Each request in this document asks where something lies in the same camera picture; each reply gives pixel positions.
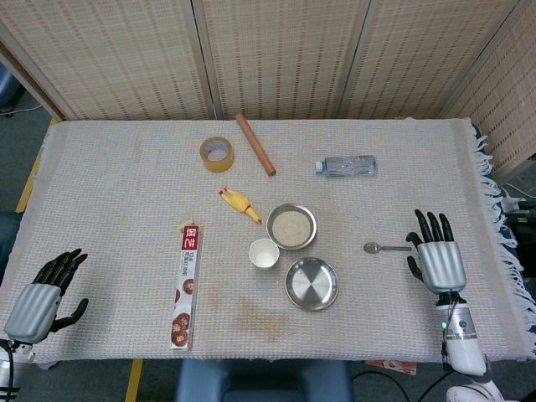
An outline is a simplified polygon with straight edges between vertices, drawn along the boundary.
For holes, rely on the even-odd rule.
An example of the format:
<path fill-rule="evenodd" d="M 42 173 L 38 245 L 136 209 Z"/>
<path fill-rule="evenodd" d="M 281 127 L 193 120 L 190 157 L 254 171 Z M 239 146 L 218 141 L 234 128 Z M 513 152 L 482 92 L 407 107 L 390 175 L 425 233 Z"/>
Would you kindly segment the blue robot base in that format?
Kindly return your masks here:
<path fill-rule="evenodd" d="M 346 361 L 184 359 L 175 402 L 353 402 Z"/>

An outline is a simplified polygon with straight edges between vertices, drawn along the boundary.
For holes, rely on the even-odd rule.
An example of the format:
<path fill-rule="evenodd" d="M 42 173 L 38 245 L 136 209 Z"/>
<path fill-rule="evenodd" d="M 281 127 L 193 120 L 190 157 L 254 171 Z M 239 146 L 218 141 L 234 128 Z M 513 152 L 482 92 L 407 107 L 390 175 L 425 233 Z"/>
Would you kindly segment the yellow tape roll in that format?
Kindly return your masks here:
<path fill-rule="evenodd" d="M 231 168 L 235 160 L 234 148 L 223 137 L 210 137 L 199 148 L 204 166 L 212 173 L 222 173 Z"/>

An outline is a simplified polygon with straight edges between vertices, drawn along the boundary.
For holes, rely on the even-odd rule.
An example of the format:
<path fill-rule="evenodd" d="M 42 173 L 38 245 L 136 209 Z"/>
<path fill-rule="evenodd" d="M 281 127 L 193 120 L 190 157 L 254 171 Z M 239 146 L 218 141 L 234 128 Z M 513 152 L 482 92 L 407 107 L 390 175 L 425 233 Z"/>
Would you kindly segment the yellow rubber chicken toy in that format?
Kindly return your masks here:
<path fill-rule="evenodd" d="M 218 191 L 219 196 L 240 213 L 247 214 L 254 222 L 261 224 L 261 216 L 251 206 L 250 201 L 242 193 L 225 187 Z"/>

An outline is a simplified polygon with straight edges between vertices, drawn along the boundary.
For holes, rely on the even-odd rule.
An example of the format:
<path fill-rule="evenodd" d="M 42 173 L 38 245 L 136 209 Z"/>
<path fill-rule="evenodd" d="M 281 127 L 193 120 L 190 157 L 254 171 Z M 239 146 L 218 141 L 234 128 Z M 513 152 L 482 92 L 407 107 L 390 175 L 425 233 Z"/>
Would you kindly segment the white paper cup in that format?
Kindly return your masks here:
<path fill-rule="evenodd" d="M 280 257 L 279 247 L 270 239 L 258 239 L 250 245 L 249 258 L 254 267 L 260 270 L 272 268 Z"/>

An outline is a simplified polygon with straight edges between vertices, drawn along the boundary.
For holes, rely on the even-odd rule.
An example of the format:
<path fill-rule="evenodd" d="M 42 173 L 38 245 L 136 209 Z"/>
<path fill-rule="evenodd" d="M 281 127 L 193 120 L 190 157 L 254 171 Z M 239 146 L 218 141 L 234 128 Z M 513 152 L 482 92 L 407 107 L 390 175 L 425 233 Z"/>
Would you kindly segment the white power strip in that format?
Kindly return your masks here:
<path fill-rule="evenodd" d="M 536 195 L 525 193 L 510 183 L 505 183 L 501 190 L 501 206 L 507 222 L 536 225 Z"/>

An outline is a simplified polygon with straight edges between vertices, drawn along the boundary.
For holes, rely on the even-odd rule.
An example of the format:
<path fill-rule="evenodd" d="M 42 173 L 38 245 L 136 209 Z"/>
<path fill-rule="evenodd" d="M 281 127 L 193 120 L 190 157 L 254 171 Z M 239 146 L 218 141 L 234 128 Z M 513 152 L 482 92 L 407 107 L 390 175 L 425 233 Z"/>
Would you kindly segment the white woven tablecloth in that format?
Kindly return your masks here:
<path fill-rule="evenodd" d="M 437 362 L 436 297 L 399 252 L 363 245 L 405 242 L 415 210 L 445 214 L 466 270 L 467 300 L 482 351 L 492 361 L 536 358 L 536 304 L 505 249 L 499 190 L 467 119 L 253 121 L 276 167 L 265 174 L 234 121 L 65 121 L 44 142 L 33 192 L 0 286 L 0 334 L 21 290 L 42 265 L 74 249 L 88 254 L 59 308 L 87 298 L 84 316 L 50 334 L 38 363 L 117 358 L 330 358 Z M 199 148 L 226 138 L 234 163 L 204 166 Z M 372 155 L 375 175 L 315 173 L 325 157 Z M 218 194 L 242 193 L 257 224 Z M 280 249 L 260 270 L 250 245 L 270 239 L 281 204 L 309 209 L 307 247 Z M 170 347 L 183 226 L 201 228 L 193 338 Z M 286 273 L 305 257 L 338 276 L 327 309 L 305 312 L 286 294 Z"/>

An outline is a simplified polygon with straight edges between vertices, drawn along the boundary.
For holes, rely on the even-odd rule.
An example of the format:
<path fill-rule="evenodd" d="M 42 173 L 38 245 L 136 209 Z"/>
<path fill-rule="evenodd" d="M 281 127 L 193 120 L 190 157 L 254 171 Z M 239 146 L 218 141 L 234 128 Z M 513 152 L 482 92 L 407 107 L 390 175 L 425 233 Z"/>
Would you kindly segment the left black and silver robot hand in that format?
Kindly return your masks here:
<path fill-rule="evenodd" d="M 8 339 L 15 345 L 34 345 L 42 342 L 51 332 L 76 324 L 89 305 L 82 299 L 75 311 L 58 318 L 59 305 L 76 271 L 88 255 L 80 249 L 64 252 L 48 261 L 33 281 L 19 295 L 4 326 Z"/>

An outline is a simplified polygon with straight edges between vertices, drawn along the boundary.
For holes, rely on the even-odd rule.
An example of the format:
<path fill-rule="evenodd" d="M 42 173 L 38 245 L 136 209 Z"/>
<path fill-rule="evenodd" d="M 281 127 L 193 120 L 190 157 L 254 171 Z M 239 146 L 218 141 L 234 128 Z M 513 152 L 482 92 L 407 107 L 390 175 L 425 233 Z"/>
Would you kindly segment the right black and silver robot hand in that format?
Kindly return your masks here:
<path fill-rule="evenodd" d="M 419 209 L 415 216 L 421 234 L 406 235 L 406 241 L 416 248 L 419 257 L 419 261 L 412 256 L 407 258 L 412 275 L 436 295 L 462 291 L 466 272 L 448 218 L 442 213 L 439 218 L 432 212 L 423 214 Z"/>

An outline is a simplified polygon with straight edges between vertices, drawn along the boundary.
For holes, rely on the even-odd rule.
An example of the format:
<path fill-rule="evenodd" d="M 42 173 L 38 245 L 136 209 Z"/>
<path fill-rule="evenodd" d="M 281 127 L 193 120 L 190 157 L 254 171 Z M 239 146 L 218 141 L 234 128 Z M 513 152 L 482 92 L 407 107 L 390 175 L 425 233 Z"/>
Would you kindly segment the baking paper box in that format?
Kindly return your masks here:
<path fill-rule="evenodd" d="M 191 348 L 196 270 L 198 269 L 201 239 L 201 228 L 198 225 L 186 224 L 183 226 L 171 323 L 171 349 L 189 350 Z"/>

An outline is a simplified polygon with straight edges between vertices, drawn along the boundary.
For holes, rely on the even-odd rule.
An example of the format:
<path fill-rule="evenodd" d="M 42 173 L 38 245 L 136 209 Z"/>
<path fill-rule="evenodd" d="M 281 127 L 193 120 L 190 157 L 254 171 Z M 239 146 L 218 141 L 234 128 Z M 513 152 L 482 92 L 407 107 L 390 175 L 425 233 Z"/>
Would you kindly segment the bamboo folding screen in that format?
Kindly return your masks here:
<path fill-rule="evenodd" d="M 536 159 L 536 0 L 0 0 L 0 61 L 61 120 L 468 117 Z"/>

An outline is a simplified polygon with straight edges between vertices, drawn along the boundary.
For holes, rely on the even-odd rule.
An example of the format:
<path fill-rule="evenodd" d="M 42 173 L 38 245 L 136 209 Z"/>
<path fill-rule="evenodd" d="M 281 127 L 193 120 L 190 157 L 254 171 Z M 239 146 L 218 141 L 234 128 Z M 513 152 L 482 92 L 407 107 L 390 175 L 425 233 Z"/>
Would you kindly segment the clear plastic water bottle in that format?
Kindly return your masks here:
<path fill-rule="evenodd" d="M 315 173 L 327 176 L 375 175 L 377 171 L 376 157 L 372 155 L 325 157 L 315 162 Z"/>

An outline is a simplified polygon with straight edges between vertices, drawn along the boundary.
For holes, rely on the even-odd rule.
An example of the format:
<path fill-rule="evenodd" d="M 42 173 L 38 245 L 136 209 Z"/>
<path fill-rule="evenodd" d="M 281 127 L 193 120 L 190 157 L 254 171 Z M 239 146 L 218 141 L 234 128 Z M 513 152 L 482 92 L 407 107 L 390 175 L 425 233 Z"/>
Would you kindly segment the wooden rolling pin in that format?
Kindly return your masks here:
<path fill-rule="evenodd" d="M 251 145 L 255 155 L 259 159 L 260 164 L 265 169 L 266 174 L 268 176 L 276 175 L 275 167 L 273 166 L 271 160 L 266 154 L 263 146 L 261 145 L 254 131 L 252 130 L 245 116 L 242 113 L 239 113 L 235 116 L 235 120 L 240 126 L 241 131 L 244 133 L 248 143 Z"/>

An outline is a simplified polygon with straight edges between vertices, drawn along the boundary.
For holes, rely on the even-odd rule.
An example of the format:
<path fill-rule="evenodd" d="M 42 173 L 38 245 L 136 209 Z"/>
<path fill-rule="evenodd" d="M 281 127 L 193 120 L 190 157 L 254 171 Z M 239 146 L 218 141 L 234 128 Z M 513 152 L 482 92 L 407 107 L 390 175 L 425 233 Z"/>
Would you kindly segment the empty steel plate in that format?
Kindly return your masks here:
<path fill-rule="evenodd" d="M 286 294 L 305 312 L 319 312 L 330 307 L 338 297 L 338 276 L 325 261 L 305 257 L 295 261 L 286 273 Z"/>

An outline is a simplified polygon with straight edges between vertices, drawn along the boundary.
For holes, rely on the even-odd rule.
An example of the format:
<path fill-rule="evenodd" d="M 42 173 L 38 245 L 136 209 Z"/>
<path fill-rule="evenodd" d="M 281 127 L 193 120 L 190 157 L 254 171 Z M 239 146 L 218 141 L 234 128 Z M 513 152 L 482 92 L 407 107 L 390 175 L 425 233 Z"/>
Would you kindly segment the small metal spoon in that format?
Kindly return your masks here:
<path fill-rule="evenodd" d="M 381 251 L 404 251 L 410 252 L 412 248 L 409 246 L 391 246 L 391 245 L 380 245 L 376 242 L 368 242 L 363 245 L 363 250 L 369 254 L 378 254 Z"/>

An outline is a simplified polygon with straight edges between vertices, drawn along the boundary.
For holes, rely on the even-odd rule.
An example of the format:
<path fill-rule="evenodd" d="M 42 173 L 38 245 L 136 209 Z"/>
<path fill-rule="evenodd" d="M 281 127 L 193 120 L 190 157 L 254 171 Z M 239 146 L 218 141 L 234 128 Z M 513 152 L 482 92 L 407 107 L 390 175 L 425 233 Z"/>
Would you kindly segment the steel bowl with rice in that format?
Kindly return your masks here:
<path fill-rule="evenodd" d="M 273 223 L 274 219 L 279 214 L 281 214 L 281 213 L 283 213 L 285 211 L 288 211 L 288 210 L 296 210 L 296 211 L 302 212 L 303 214 L 305 214 L 308 217 L 309 222 L 311 224 L 311 232 L 310 232 L 309 239 L 305 243 L 303 243 L 301 245 L 298 245 L 296 247 L 287 247 L 287 246 L 284 246 L 284 245 L 280 244 L 275 239 L 275 237 L 274 237 L 274 235 L 272 233 L 271 226 L 272 226 L 272 223 Z M 267 233 L 268 233 L 269 237 L 271 238 L 271 240 L 273 242 L 275 242 L 280 248 L 282 248 L 284 250 L 299 250 L 299 249 L 307 247 L 314 240 L 314 238 L 316 236 L 316 233 L 317 233 L 317 222 L 316 222 L 316 219 L 315 219 L 314 215 L 312 214 L 312 212 L 309 209 L 307 209 L 306 207 L 298 205 L 298 204 L 281 204 L 281 205 L 277 206 L 276 208 L 274 208 L 272 210 L 272 212 L 270 213 L 269 218 L 268 218 L 267 223 L 266 223 L 266 229 L 267 229 Z"/>

